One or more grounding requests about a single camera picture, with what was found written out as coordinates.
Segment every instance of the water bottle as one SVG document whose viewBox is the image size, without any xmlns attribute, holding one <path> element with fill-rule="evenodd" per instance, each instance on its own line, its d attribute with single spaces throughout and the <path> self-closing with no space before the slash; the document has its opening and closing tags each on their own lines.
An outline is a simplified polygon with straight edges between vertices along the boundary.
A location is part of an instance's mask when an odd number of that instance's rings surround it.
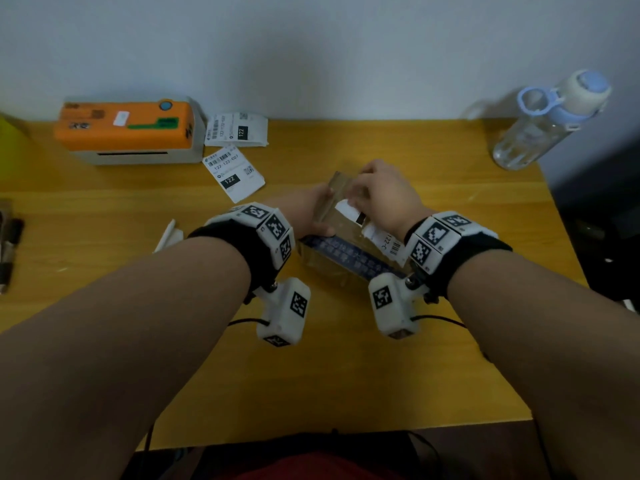
<svg viewBox="0 0 640 480">
<path fill-rule="evenodd" d="M 526 167 L 601 112 L 610 94 L 608 81 L 591 70 L 574 72 L 556 88 L 524 88 L 523 115 L 495 145 L 493 160 L 507 170 Z"/>
</svg>

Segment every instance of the black cable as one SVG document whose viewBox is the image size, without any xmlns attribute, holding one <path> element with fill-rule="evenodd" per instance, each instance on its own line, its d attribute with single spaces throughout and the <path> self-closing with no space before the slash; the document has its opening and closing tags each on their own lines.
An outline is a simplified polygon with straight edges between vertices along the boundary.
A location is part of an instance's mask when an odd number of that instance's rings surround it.
<svg viewBox="0 0 640 480">
<path fill-rule="evenodd" d="M 142 458 L 140 459 L 140 466 L 138 467 L 138 475 L 136 475 L 137 480 L 140 480 L 142 478 L 142 473 L 144 472 L 144 469 L 145 469 L 145 459 L 147 458 L 147 455 L 149 453 L 149 447 L 151 446 L 151 435 L 154 434 L 155 425 L 156 423 L 154 422 L 151 425 L 151 428 L 149 428 L 149 431 L 147 432 L 147 439 L 145 440 L 145 449 L 142 450 Z"/>
<path fill-rule="evenodd" d="M 269 326 L 269 322 L 267 322 L 267 320 L 262 320 L 260 318 L 240 318 L 238 320 L 233 320 L 233 322 L 229 322 L 229 325 L 227 326 L 237 325 L 238 323 L 245 323 L 245 322 L 257 322 L 257 323 L 260 323 L 261 325 Z"/>
<path fill-rule="evenodd" d="M 443 320 L 445 322 L 449 322 L 449 323 L 453 323 L 455 325 L 461 326 L 462 328 L 467 328 L 467 325 L 465 325 L 462 322 L 459 322 L 457 320 L 452 320 L 451 318 L 441 317 L 440 315 L 416 315 L 414 317 L 411 317 L 409 320 L 411 320 L 412 322 L 415 322 L 416 320 L 422 320 L 423 318 L 435 318 L 436 320 Z"/>
<path fill-rule="evenodd" d="M 420 441 L 420 443 L 423 443 L 427 445 L 429 448 L 431 448 L 433 453 L 436 455 L 436 478 L 441 479 L 442 473 L 444 471 L 444 466 L 442 464 L 442 458 L 440 457 L 440 453 L 438 453 L 438 450 L 436 450 L 436 447 L 433 446 L 430 442 L 428 442 L 427 438 L 425 438 L 424 436 L 419 435 L 418 433 L 414 433 L 413 431 L 409 431 L 408 429 L 406 429 L 405 431 L 409 435 L 412 435 L 414 438 Z"/>
<path fill-rule="evenodd" d="M 556 475 L 554 473 L 554 469 L 551 466 L 551 459 L 549 458 L 549 453 L 547 451 L 547 447 L 545 446 L 545 442 L 542 439 L 542 431 L 540 431 L 540 425 L 535 418 L 533 418 L 533 425 L 536 427 L 536 436 L 538 437 L 538 443 L 540 444 L 540 450 L 542 450 L 542 457 L 545 460 L 545 465 L 547 467 L 547 473 L 549 474 L 549 478 L 551 480 L 555 480 Z"/>
</svg>

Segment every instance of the yellow wooden table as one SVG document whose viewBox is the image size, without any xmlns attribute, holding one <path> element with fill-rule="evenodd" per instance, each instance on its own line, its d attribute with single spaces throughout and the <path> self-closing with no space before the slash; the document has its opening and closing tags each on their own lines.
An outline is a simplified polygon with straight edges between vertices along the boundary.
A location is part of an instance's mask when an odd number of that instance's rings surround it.
<svg viewBox="0 0 640 480">
<path fill-rule="evenodd" d="M 250 199 L 328 181 L 335 170 L 356 174 L 381 158 L 428 206 L 458 210 L 584 283 L 539 168 L 507 172 L 492 163 L 487 146 L 505 124 L 270 121 L 271 144 L 243 150 L 267 181 Z M 151 253 L 172 218 L 188 232 L 232 205 L 203 165 L 91 167 L 54 144 L 50 125 L 29 129 L 41 149 L 0 180 L 0 197 L 26 220 L 11 290 L 0 297 L 0 330 Z M 420 334 L 391 340 L 377 331 L 366 294 L 348 294 L 297 255 L 281 276 L 291 275 L 312 290 L 300 344 L 271 347 L 251 324 L 227 330 L 158 418 L 153 448 L 530 418 L 467 330 L 427 320 Z M 446 301 L 419 306 L 427 309 L 456 317 Z M 254 300 L 238 317 L 259 313 Z"/>
</svg>

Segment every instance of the wristband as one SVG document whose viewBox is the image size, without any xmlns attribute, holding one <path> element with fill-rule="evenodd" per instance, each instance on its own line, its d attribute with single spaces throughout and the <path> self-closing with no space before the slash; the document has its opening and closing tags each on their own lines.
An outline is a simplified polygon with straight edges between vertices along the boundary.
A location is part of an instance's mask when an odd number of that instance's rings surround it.
<svg viewBox="0 0 640 480">
<path fill-rule="evenodd" d="M 492 249 L 513 250 L 498 239 L 498 234 L 452 210 L 421 220 L 404 241 L 401 264 L 410 258 L 420 281 L 444 298 L 455 272 L 473 256 Z"/>
<path fill-rule="evenodd" d="M 242 254 L 251 272 L 250 292 L 271 286 L 296 247 L 281 211 L 256 202 L 212 217 L 188 237 L 200 236 L 222 239 Z"/>
</svg>

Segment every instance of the orange box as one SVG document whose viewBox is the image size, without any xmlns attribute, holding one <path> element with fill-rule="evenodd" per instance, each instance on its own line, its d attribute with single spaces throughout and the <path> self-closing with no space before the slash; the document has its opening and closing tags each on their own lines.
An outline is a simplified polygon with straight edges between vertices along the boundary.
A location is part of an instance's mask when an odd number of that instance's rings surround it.
<svg viewBox="0 0 640 480">
<path fill-rule="evenodd" d="M 202 161 L 204 122 L 187 101 L 66 102 L 54 136 L 95 164 Z"/>
</svg>

